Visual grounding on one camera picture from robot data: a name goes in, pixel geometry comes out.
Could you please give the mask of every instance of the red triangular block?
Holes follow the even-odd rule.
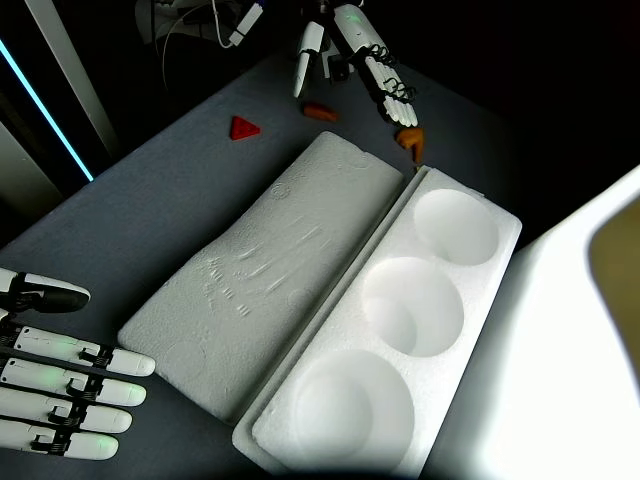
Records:
[[[247,122],[244,118],[233,117],[231,123],[231,140],[251,137],[260,133],[260,127]]]

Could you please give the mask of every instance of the brown object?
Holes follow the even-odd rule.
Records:
[[[424,130],[415,128],[404,128],[396,134],[396,142],[405,150],[413,150],[413,163],[422,163],[422,150],[424,150]]]
[[[329,107],[313,102],[305,103],[302,112],[309,118],[324,120],[326,122],[336,123],[339,118],[338,112],[335,110],[331,110]]]

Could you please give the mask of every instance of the led light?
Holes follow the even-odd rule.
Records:
[[[7,50],[7,47],[5,47],[4,42],[1,39],[0,39],[0,52],[2,53],[2,56],[5,58],[5,60],[7,61],[7,63],[9,64],[13,72],[18,77],[18,80],[20,80],[20,83],[22,83],[22,86],[24,87],[24,89],[27,91],[27,93],[29,93],[29,96],[37,105],[42,115],[44,115],[44,118],[47,120],[47,122],[49,122],[49,125],[51,125],[51,128],[53,129],[53,131],[56,132],[56,135],[58,135],[58,138],[60,139],[62,144],[68,150],[69,154],[73,157],[73,159],[76,161],[76,163],[80,167],[80,170],[82,170],[82,173],[84,173],[87,179],[90,182],[92,182],[93,175],[91,175],[87,167],[84,165],[84,163],[82,163],[82,160],[80,159],[76,151],[73,149],[73,147],[67,140],[67,137],[64,136],[64,133],[62,133],[62,130],[60,130],[60,127],[58,127],[58,124],[55,122],[55,120],[53,119],[53,117],[51,116],[47,108],[44,106],[44,104],[36,94],[33,87],[31,87],[31,84],[27,80],[27,77],[24,76],[24,74],[22,73],[22,70],[20,70],[20,67],[18,67],[18,64],[15,62],[15,60],[9,53],[9,50]]]

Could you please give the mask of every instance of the table surface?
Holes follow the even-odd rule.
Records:
[[[92,293],[80,312],[29,312],[21,321],[115,345],[120,327],[147,298],[224,232],[323,130],[410,179],[410,155],[395,143],[395,127],[381,120],[357,75],[333,86],[314,77],[307,99],[341,116],[328,124],[300,113],[291,97],[293,71],[294,62],[284,54],[264,60],[1,250],[0,264],[6,268],[64,279]],[[425,162],[513,210],[517,183],[501,120],[408,68],[400,66],[399,73],[420,92],[414,106],[427,136]],[[259,125],[262,133],[232,142],[233,115]],[[157,375],[139,383],[148,390],[147,400],[131,410],[133,425],[118,436],[120,451],[113,459],[90,462],[0,450],[3,475],[199,479],[260,472],[232,446],[231,427]]]

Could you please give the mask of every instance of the circular compartment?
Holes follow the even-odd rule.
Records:
[[[380,338],[414,357],[444,352],[464,323],[456,287],[418,258],[392,258],[376,265],[364,282],[363,305]]]
[[[413,402],[400,374],[373,353],[331,353],[300,378],[292,412],[310,469],[390,471],[413,436]]]
[[[498,248],[498,227],[489,211],[456,190],[433,190],[415,207],[420,240],[439,257],[460,265],[479,265]]]

